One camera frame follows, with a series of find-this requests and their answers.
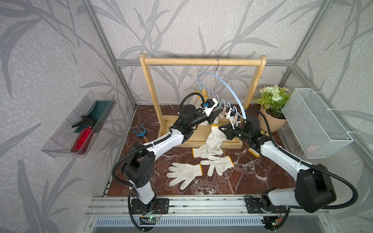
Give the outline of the blue clip hanger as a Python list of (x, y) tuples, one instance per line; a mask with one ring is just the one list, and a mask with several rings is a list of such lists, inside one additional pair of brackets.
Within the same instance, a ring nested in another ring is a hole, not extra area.
[(204, 89), (207, 92), (207, 96), (216, 98), (219, 102), (219, 108), (223, 109), (221, 113), (223, 117), (229, 120), (229, 113), (237, 112), (241, 116), (241, 121), (246, 119), (246, 114), (244, 113), (244, 106), (240, 101), (239, 96), (233, 90), (233, 87), (229, 85), (218, 74), (218, 69), (220, 66), (220, 60), (214, 58), (217, 62), (215, 73), (212, 72), (202, 72), (197, 77), (197, 82), (199, 84), (199, 92)]

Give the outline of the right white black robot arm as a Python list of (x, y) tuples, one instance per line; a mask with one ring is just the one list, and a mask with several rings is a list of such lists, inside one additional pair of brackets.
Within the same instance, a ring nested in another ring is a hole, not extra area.
[[(228, 140), (238, 138), (246, 142), (254, 155), (271, 159), (284, 169), (296, 182), (295, 188), (273, 189), (262, 194), (267, 205), (289, 206), (314, 213), (319, 209), (343, 209), (352, 206), (358, 199), (357, 189), (346, 179), (331, 173), (321, 164), (313, 165), (293, 155), (278, 145), (272, 133), (262, 134), (259, 121), (246, 119), (244, 127), (227, 124), (219, 127)], [(332, 183), (336, 179), (352, 191), (349, 201), (334, 205), (337, 195)]]

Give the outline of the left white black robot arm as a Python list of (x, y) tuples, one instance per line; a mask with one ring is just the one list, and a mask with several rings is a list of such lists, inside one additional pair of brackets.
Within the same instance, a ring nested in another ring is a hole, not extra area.
[(112, 168), (113, 180), (129, 186), (136, 198), (143, 205), (149, 205), (156, 200), (150, 179), (153, 174), (156, 160), (170, 149), (185, 143), (203, 122), (212, 124), (223, 111), (219, 107), (196, 109), (194, 105), (181, 107), (179, 117), (169, 128), (166, 135), (145, 144), (134, 144), (129, 153), (120, 159)]

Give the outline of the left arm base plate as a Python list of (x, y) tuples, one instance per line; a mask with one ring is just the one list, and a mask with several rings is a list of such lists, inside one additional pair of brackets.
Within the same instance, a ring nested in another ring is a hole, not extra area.
[(132, 214), (167, 214), (169, 211), (170, 199), (154, 198), (148, 204), (142, 203), (139, 199), (132, 199), (129, 205)]

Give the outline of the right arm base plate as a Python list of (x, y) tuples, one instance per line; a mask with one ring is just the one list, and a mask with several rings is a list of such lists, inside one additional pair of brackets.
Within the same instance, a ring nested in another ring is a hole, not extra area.
[(262, 198), (245, 196), (245, 206), (249, 214), (285, 214), (285, 206), (274, 206)]

